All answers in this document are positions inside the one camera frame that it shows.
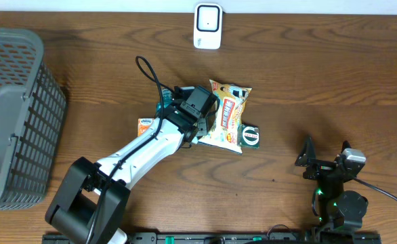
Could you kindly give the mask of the teal plastic bottle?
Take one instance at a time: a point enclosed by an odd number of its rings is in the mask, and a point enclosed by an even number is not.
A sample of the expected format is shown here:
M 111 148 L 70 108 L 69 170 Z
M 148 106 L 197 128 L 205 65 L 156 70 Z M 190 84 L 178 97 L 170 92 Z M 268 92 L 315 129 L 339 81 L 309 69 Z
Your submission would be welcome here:
M 163 102 L 157 103 L 155 117 L 160 117 L 161 109 L 163 108 L 163 111 L 166 111 L 166 108 L 171 104 L 171 102 L 173 100 L 173 92 L 167 88 L 162 88 L 159 95 L 160 95 L 160 99 Z

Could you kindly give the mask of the yellow snack bag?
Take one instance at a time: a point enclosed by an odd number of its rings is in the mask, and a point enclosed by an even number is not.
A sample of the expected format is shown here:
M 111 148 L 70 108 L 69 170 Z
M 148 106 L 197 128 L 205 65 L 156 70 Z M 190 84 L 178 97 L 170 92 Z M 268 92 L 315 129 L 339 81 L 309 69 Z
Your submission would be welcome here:
M 216 146 L 241 155 L 243 152 L 241 146 L 238 145 L 238 131 L 252 88 L 239 87 L 235 84 L 221 84 L 211 79 L 209 82 L 220 105 L 211 129 L 207 135 L 198 140 L 198 143 Z

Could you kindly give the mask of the orange tissue pack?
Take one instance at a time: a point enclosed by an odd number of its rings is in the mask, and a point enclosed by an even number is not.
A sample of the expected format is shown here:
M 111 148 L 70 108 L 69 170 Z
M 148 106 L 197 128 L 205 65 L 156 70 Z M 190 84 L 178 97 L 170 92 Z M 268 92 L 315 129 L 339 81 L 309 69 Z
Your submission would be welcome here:
M 141 136 L 154 122 L 154 118 L 138 119 L 138 136 Z

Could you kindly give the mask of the green ointment box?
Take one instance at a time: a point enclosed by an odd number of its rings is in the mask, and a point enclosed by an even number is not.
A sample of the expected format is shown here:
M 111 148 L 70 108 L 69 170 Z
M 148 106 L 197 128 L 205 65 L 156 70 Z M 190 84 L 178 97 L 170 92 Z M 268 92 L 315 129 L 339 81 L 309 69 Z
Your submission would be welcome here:
M 259 127 L 241 124 L 238 129 L 238 145 L 258 149 L 260 145 Z

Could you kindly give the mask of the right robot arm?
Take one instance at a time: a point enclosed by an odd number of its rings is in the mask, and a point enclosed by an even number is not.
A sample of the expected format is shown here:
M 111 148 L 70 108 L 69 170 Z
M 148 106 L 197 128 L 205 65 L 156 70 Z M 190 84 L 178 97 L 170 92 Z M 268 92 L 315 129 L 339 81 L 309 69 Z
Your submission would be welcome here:
M 314 143 L 307 137 L 295 165 L 305 167 L 303 178 L 313 180 L 317 187 L 312 196 L 312 211 L 320 218 L 318 226 L 305 231 L 311 243 L 354 243 L 355 232 L 362 227 L 368 200 L 343 185 L 353 180 L 365 166 L 367 158 L 349 142 L 332 161 L 316 157 Z

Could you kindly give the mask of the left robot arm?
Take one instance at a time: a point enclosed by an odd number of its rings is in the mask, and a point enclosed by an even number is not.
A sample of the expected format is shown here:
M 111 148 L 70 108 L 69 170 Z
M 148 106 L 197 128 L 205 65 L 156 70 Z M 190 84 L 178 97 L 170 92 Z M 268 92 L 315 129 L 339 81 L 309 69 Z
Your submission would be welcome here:
M 131 189 L 159 161 L 207 134 L 219 105 L 204 87 L 176 87 L 141 136 L 95 163 L 81 157 L 69 167 L 45 221 L 72 243 L 126 243 L 120 225 Z

